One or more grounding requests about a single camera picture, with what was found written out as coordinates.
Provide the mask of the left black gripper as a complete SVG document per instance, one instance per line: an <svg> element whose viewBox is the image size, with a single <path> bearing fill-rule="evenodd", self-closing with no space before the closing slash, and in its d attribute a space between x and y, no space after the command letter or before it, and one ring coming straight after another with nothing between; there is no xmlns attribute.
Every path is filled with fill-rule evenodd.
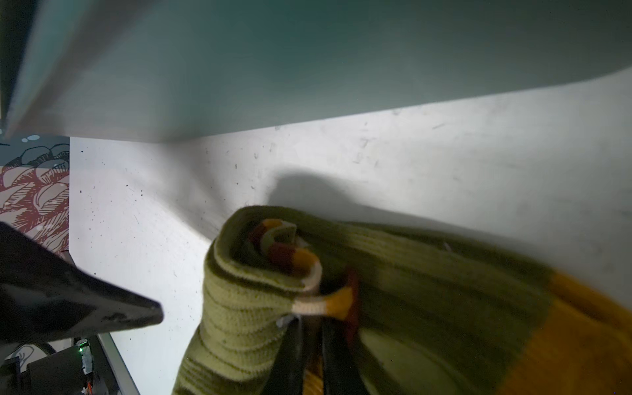
<svg viewBox="0 0 632 395"><path fill-rule="evenodd" d="M1 225L1 343L36 344L160 324L161 304L99 280Z"/></svg>

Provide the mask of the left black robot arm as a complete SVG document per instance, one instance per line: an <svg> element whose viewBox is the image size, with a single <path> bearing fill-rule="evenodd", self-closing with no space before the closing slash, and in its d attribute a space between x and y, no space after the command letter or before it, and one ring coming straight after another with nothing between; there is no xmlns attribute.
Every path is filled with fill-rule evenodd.
<svg viewBox="0 0 632 395"><path fill-rule="evenodd" d="M158 302L1 225L3 394L137 394L111 334L163 319Z"/></svg>

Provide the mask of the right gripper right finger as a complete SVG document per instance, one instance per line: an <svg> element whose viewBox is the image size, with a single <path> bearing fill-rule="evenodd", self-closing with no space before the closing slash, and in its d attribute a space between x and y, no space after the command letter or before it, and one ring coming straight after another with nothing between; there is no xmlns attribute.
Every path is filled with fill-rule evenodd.
<svg viewBox="0 0 632 395"><path fill-rule="evenodd" d="M324 319L322 323L324 393L326 395L369 395L347 344L344 323Z"/></svg>

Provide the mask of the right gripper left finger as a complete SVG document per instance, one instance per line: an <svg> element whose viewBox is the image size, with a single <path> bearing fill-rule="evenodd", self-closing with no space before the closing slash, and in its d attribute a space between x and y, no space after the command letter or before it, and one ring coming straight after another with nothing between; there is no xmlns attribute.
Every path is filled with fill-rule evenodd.
<svg viewBox="0 0 632 395"><path fill-rule="evenodd" d="M303 320L293 319L287 326L261 395L299 395L303 392L306 366L305 339L306 329Z"/></svg>

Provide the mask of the olive striped sock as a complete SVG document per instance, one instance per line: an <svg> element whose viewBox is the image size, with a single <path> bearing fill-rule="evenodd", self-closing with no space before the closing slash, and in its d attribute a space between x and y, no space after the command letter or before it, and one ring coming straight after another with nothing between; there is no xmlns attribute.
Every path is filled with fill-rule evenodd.
<svg viewBox="0 0 632 395"><path fill-rule="evenodd" d="M371 394L628 394L631 313L572 277L457 235L235 212L204 262L176 394L259 394L290 324L342 324Z"/></svg>

